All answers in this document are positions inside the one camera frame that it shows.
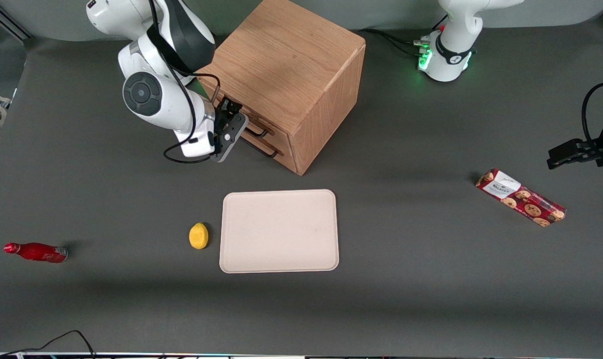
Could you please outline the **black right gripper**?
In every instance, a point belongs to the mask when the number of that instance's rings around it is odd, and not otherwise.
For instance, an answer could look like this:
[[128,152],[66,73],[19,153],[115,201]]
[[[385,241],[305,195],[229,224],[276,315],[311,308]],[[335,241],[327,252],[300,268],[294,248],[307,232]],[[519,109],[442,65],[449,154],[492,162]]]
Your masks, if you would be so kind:
[[241,112],[244,105],[232,102],[229,98],[222,98],[215,109],[215,131],[223,132],[229,121]]

